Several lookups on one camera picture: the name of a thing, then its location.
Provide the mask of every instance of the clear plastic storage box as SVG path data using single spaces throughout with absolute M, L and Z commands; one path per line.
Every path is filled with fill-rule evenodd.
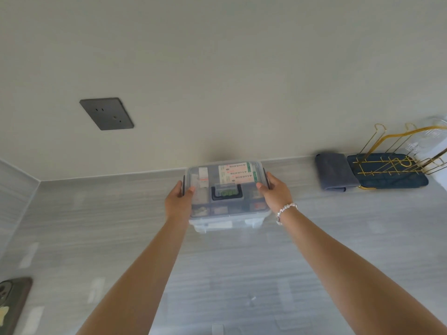
M 256 188 L 268 186 L 256 161 L 220 162 L 188 168 L 183 191 L 195 186 L 190 224 L 199 233 L 237 227 L 259 228 L 270 208 Z

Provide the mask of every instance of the phone case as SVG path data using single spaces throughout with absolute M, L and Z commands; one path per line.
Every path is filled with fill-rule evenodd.
M 18 277 L 0 282 L 0 335 L 12 335 L 33 280 Z

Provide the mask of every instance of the gray towel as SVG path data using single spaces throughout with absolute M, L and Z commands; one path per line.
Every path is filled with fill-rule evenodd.
M 323 152 L 315 157 L 321 188 L 332 191 L 346 191 L 346 187 L 360 185 L 346 157 L 343 154 Z

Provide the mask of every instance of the gray outlet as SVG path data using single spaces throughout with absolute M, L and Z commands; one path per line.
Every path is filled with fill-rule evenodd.
M 79 101 L 101 130 L 129 129 L 134 124 L 118 97 Z

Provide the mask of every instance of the forearm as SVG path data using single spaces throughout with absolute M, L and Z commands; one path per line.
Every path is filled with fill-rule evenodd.
M 281 219 L 356 334 L 445 332 L 403 288 L 295 208 L 287 209 Z
M 98 304 L 79 335 L 147 335 L 188 221 L 166 221 L 148 247 Z

